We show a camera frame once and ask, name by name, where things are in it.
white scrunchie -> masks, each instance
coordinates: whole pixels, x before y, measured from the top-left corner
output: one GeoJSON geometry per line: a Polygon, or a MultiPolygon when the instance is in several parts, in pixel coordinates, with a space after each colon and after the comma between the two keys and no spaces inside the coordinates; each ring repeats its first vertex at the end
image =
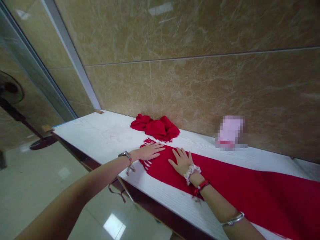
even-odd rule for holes
{"type": "Polygon", "coordinates": [[[199,173],[201,173],[200,167],[192,164],[190,165],[189,169],[187,170],[187,172],[183,175],[184,178],[187,180],[187,185],[190,185],[190,175],[194,172],[194,171],[198,171],[199,173]]]}

folded red scarf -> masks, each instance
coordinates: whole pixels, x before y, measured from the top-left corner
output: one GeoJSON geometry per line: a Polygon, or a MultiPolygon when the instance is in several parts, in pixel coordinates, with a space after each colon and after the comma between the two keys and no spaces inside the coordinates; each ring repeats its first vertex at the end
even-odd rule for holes
{"type": "Polygon", "coordinates": [[[171,139],[177,137],[180,133],[180,130],[166,116],[163,116],[160,120],[153,120],[149,116],[138,114],[130,127],[138,131],[144,131],[145,134],[162,142],[171,142],[171,139]]]}
{"type": "MultiPolygon", "coordinates": [[[[145,143],[154,142],[146,139],[145,143]]],[[[169,164],[176,163],[172,147],[165,146],[159,157],[140,161],[157,180],[192,194],[169,164]]],[[[276,172],[255,171],[192,154],[201,174],[246,218],[271,232],[294,240],[319,239],[320,183],[276,172]]]]}

glossy floor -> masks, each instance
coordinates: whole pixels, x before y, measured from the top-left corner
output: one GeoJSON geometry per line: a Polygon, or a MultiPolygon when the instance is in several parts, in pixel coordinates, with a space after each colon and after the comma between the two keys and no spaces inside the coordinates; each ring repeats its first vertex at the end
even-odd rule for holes
{"type": "MultiPolygon", "coordinates": [[[[59,193],[87,171],[60,144],[6,153],[0,171],[0,239],[16,237],[59,193]]],[[[172,231],[107,188],[83,209],[69,239],[170,239],[172,231]]]]}

pink object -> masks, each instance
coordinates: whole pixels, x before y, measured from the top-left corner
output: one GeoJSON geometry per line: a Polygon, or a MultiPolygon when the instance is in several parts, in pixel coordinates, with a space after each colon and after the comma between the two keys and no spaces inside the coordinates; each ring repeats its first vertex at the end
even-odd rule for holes
{"type": "Polygon", "coordinates": [[[216,146],[234,148],[245,125],[241,116],[224,116],[223,123],[218,134],[216,146]]]}

marble wall tile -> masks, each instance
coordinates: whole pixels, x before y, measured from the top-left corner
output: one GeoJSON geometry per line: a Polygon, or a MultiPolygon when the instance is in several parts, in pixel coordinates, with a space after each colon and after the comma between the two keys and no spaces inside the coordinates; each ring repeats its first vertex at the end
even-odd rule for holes
{"type": "Polygon", "coordinates": [[[145,1],[55,2],[83,65],[148,59],[145,1]]]}
{"type": "Polygon", "coordinates": [[[154,117],[215,136],[243,115],[252,147],[320,163],[320,49],[151,62],[154,117]]]}
{"type": "MultiPolygon", "coordinates": [[[[25,98],[22,102],[14,104],[13,106],[21,112],[27,121],[41,134],[46,134],[43,132],[41,126],[46,124],[55,126],[63,123],[60,116],[56,114],[51,105],[49,105],[38,89],[27,78],[2,44],[0,44],[0,52],[0,70],[13,76],[21,84],[25,93],[25,98]]],[[[0,110],[1,118],[11,118],[4,110],[0,110]]],[[[22,143],[27,143],[35,139],[35,137],[29,138],[33,133],[23,124],[14,120],[0,120],[0,128],[1,150],[8,150],[9,148],[17,147],[22,143]]]]}
{"type": "Polygon", "coordinates": [[[16,4],[14,5],[9,4],[9,1],[7,1],[6,4],[21,30],[47,68],[72,66],[69,56],[65,51],[41,0],[35,0],[34,3],[25,10],[25,14],[21,16],[16,14],[16,10],[24,6],[24,1],[16,1],[16,4]]]}
{"type": "Polygon", "coordinates": [[[85,67],[102,109],[152,116],[149,63],[85,67]]]}
{"type": "Polygon", "coordinates": [[[35,0],[2,0],[12,15],[21,16],[35,0]]]}
{"type": "Polygon", "coordinates": [[[94,112],[94,108],[92,106],[87,106],[71,101],[69,101],[69,104],[78,117],[83,117],[94,112]]]}
{"type": "Polygon", "coordinates": [[[51,69],[49,70],[49,73],[68,101],[89,106],[92,105],[87,92],[73,67],[51,69]]]}
{"type": "Polygon", "coordinates": [[[150,59],[320,44],[316,1],[148,0],[150,59]]]}

